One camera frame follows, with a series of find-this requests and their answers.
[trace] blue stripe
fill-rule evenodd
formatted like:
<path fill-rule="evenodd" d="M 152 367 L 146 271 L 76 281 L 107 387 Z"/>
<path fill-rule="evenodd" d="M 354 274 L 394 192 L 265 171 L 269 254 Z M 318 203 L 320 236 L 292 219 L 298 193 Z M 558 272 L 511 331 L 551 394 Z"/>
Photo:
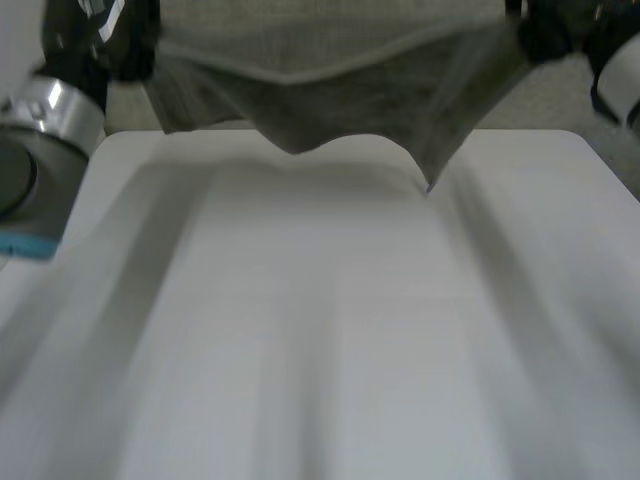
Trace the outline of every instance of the blue stripe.
<path fill-rule="evenodd" d="M 47 237 L 0 232 L 0 255 L 48 260 L 58 250 L 58 242 Z"/>

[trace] white tabletop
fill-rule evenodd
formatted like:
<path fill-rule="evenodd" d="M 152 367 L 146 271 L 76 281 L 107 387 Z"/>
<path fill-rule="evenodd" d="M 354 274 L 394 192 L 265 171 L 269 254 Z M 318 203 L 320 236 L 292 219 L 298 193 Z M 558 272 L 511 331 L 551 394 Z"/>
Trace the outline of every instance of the white tabletop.
<path fill-rule="evenodd" d="M 424 188 L 371 136 L 109 138 L 0 273 L 2 478 L 637 476 L 635 199 L 555 131 Z"/>

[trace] gray cloth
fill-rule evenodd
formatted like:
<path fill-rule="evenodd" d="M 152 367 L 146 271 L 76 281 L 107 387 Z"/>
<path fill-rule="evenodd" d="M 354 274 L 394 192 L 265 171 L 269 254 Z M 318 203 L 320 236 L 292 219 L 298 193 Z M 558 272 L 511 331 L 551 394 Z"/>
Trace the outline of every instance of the gray cloth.
<path fill-rule="evenodd" d="M 165 132 L 243 118 L 290 153 L 377 134 L 433 187 L 530 68 L 504 19 L 290 21 L 219 36 L 166 25 L 145 89 Z"/>

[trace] white surface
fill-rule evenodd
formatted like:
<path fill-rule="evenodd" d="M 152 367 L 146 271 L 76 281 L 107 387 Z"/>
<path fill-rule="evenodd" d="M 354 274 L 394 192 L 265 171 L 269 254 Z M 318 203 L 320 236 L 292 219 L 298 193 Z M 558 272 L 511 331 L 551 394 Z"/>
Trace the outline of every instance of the white surface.
<path fill-rule="evenodd" d="M 0 274 L 2 477 L 634 478 L 636 201 L 565 132 L 423 188 L 377 137 L 108 139 Z"/>
<path fill-rule="evenodd" d="M 616 116 L 626 123 L 640 101 L 640 34 L 609 60 L 598 80 L 598 92 Z"/>

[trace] metal joint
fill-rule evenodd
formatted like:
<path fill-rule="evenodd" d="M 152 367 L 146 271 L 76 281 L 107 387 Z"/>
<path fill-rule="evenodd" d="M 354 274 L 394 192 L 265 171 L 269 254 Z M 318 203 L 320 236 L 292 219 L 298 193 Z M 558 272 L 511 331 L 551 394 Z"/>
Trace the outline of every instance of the metal joint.
<path fill-rule="evenodd" d="M 58 138 L 91 156 L 104 128 L 104 113 L 77 88 L 50 77 L 31 77 L 2 107 L 0 125 Z"/>

